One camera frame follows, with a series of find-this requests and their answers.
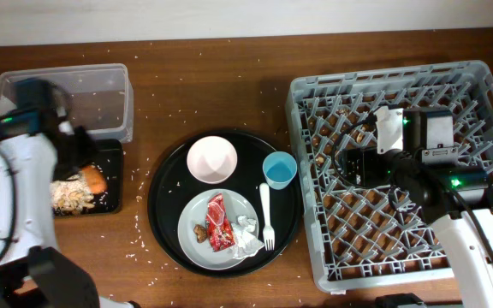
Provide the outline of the orange carrot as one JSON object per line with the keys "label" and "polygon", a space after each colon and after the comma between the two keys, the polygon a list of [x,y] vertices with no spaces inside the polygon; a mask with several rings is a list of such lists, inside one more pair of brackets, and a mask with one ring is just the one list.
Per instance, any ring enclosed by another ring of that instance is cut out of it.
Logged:
{"label": "orange carrot", "polygon": [[81,169],[81,172],[92,194],[104,193],[107,190],[106,179],[97,168],[87,165]]}

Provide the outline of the grey plate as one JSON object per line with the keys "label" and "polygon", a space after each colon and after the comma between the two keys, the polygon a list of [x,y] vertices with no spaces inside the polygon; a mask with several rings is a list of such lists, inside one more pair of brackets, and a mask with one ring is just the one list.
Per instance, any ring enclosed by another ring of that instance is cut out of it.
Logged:
{"label": "grey plate", "polygon": [[251,234],[255,238],[258,238],[260,231],[258,215],[252,204],[239,193],[228,189],[211,189],[201,192],[189,200],[178,220],[177,236],[180,247],[189,261],[205,270],[223,271],[238,266],[247,257],[235,259],[233,252],[234,246],[220,252],[214,252],[208,240],[198,243],[196,235],[193,232],[197,224],[205,225],[209,200],[218,193],[223,194],[227,218],[233,223],[238,222],[239,216],[253,219],[256,224]]}

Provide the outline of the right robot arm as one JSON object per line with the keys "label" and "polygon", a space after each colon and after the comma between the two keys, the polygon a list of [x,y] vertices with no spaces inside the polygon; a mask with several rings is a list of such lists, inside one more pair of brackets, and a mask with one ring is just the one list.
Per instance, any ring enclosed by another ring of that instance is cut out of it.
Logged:
{"label": "right robot arm", "polygon": [[345,129],[331,150],[342,183],[408,194],[446,253],[466,307],[493,307],[493,182],[462,166],[446,108],[383,106]]}

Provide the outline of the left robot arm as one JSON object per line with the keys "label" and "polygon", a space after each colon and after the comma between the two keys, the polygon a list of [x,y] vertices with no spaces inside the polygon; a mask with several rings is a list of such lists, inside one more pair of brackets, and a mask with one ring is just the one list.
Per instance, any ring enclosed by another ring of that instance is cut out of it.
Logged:
{"label": "left robot arm", "polygon": [[56,241],[50,185],[87,166],[95,141],[68,120],[70,95],[48,80],[14,84],[0,115],[0,307],[118,307]]}

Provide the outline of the white plastic fork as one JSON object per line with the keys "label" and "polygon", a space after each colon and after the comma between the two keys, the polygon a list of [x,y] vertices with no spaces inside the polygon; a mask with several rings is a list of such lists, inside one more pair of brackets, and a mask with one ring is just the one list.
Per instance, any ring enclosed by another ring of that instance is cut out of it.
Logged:
{"label": "white plastic fork", "polygon": [[270,188],[266,183],[259,186],[262,210],[264,214],[263,238],[264,245],[267,251],[275,249],[275,230],[271,226],[270,221]]}

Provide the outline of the rice and peanut leftovers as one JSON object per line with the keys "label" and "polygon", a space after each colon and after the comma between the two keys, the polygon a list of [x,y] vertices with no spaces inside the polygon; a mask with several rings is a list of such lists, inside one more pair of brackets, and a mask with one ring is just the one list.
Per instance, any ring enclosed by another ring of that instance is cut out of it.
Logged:
{"label": "rice and peanut leftovers", "polygon": [[82,173],[50,184],[51,206],[56,216],[75,216],[95,207],[94,194]]}

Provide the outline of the light blue cup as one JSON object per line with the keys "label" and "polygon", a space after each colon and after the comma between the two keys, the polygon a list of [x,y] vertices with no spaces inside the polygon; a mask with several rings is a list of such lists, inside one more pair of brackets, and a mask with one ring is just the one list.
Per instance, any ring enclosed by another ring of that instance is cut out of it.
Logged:
{"label": "light blue cup", "polygon": [[297,175],[297,162],[285,151],[274,151],[263,161],[262,170],[268,186],[275,190],[286,188]]}

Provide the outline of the red snack wrapper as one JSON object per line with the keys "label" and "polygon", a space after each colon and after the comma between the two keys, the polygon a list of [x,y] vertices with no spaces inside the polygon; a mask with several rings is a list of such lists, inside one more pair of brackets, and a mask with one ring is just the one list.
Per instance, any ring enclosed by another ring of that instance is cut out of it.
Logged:
{"label": "red snack wrapper", "polygon": [[209,243],[214,252],[220,252],[235,245],[233,228],[227,218],[221,193],[209,200],[205,222]]}

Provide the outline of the white tissue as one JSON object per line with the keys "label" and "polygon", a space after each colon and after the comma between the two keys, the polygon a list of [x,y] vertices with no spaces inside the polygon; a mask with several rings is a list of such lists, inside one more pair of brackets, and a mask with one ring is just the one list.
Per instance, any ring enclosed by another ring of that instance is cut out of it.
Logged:
{"label": "white tissue", "polygon": [[237,223],[232,223],[235,244],[231,247],[233,259],[242,260],[255,256],[264,248],[264,243],[255,234],[258,223],[247,216],[238,216]]}

